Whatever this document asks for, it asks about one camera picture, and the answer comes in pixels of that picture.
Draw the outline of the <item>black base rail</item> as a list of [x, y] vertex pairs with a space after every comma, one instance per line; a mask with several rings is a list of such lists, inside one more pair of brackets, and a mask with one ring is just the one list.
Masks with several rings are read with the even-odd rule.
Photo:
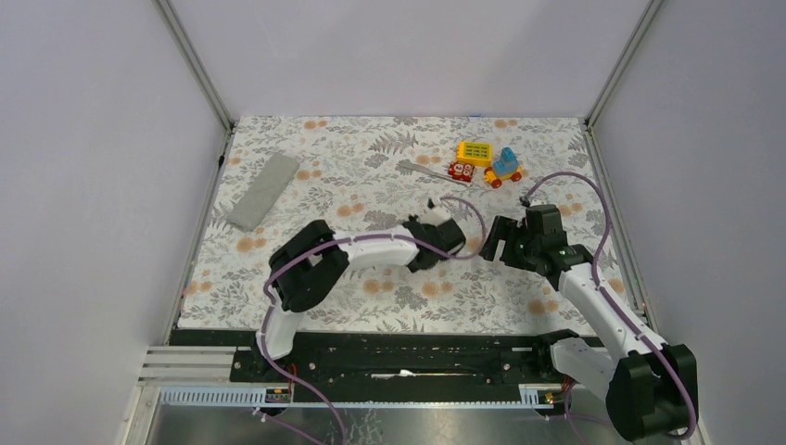
[[252, 331], [175, 330], [171, 344], [232, 347], [231, 382], [281, 383], [295, 401], [512, 401], [521, 385], [558, 391], [566, 380], [543, 360], [540, 336], [298, 332], [278, 360], [297, 383], [263, 359]]

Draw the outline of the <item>right aluminium frame post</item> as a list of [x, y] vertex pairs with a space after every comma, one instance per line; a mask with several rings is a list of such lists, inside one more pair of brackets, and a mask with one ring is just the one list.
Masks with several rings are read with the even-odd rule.
[[616, 87], [625, 75], [629, 64], [647, 36], [649, 29], [657, 19], [661, 9], [666, 4], [666, 0], [650, 0], [647, 2], [643, 13], [637, 21], [633, 32], [630, 34], [623, 50], [614, 64], [612, 71], [604, 83], [601, 92], [591, 107], [589, 114], [584, 120], [585, 126], [590, 130], [594, 128], [604, 113], [606, 106], [615, 93]]

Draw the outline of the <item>red toy block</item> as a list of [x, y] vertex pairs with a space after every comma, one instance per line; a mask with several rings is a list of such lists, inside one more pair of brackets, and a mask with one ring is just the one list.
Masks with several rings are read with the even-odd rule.
[[448, 176], [455, 181], [470, 184], [475, 174], [475, 165], [460, 161], [453, 161], [448, 167]]

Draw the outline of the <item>left aluminium frame post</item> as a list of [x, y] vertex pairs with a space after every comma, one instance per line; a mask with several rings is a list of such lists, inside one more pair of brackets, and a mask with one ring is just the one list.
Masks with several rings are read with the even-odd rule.
[[152, 0], [152, 4], [157, 9], [197, 87], [206, 98], [209, 108], [221, 127], [226, 132], [231, 133], [235, 128], [235, 119], [225, 106], [219, 91], [210, 78], [207, 68], [188, 35], [174, 3], [170, 0]]

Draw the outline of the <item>aluminium frame post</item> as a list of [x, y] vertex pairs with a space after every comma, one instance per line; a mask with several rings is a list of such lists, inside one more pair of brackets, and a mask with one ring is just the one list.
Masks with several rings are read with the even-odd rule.
[[206, 98], [209, 108], [221, 127], [226, 132], [231, 133], [235, 128], [235, 119], [225, 106], [219, 91], [210, 78], [207, 68], [188, 35], [174, 3], [170, 0], [152, 0], [152, 4], [157, 9], [197, 87]]
[[649, 29], [657, 19], [661, 9], [666, 4], [666, 0], [650, 0], [647, 2], [643, 13], [637, 21], [633, 32], [630, 34], [623, 50], [614, 64], [612, 71], [604, 83], [601, 92], [591, 107], [589, 114], [584, 120], [585, 126], [590, 130], [594, 128], [604, 113], [606, 106], [615, 93], [616, 87], [625, 75], [629, 64], [647, 36]]

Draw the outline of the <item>yellow toy brick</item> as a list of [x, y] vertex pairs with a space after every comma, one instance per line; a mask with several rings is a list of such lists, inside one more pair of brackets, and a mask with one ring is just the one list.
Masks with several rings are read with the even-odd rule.
[[493, 158], [493, 145], [489, 143], [461, 141], [457, 147], [456, 160], [463, 164], [487, 168]]

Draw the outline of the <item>blue yellow toy car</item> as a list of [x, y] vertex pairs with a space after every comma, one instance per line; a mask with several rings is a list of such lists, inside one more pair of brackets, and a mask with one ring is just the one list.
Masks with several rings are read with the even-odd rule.
[[504, 147], [499, 157], [484, 170], [484, 181], [492, 188], [499, 188], [505, 181], [518, 182], [523, 179], [523, 167], [510, 147]]

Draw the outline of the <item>floral tablecloth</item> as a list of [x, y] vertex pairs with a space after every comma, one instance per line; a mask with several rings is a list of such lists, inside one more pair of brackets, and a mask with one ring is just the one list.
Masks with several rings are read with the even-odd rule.
[[[464, 187], [397, 165], [406, 159], [448, 174], [461, 141], [510, 147], [523, 179], [492, 188], [475, 167]], [[299, 169], [253, 231], [226, 218], [274, 153]], [[269, 306], [263, 293], [269, 258], [307, 223], [357, 233], [390, 228], [444, 197], [467, 236], [481, 245], [482, 224], [519, 218], [519, 198], [539, 183], [537, 203], [559, 209], [573, 244], [595, 249], [603, 233], [601, 204], [586, 179], [593, 169], [577, 118], [245, 117], [236, 126], [221, 182], [184, 290], [181, 329], [257, 329]], [[403, 267], [347, 272], [309, 311], [311, 331], [538, 335], [592, 330], [580, 312], [535, 273], [480, 258], [446, 261], [411, 273]]]

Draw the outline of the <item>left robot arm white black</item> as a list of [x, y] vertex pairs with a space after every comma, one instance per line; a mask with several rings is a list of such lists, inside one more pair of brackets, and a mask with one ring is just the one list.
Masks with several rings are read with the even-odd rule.
[[450, 212], [433, 206], [423, 216], [384, 230], [347, 233], [326, 221], [307, 224], [269, 259], [263, 292], [271, 302], [257, 332], [252, 369], [267, 381], [282, 377], [305, 312], [320, 305], [348, 271], [400, 266], [411, 273], [459, 257], [466, 236]]

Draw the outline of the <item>grey cloth napkin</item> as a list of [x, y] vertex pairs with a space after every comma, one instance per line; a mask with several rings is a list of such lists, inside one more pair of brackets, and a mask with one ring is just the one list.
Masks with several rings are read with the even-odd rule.
[[226, 221], [245, 232], [255, 230], [283, 194], [298, 169], [297, 159], [281, 153], [272, 154], [247, 192], [234, 205]]

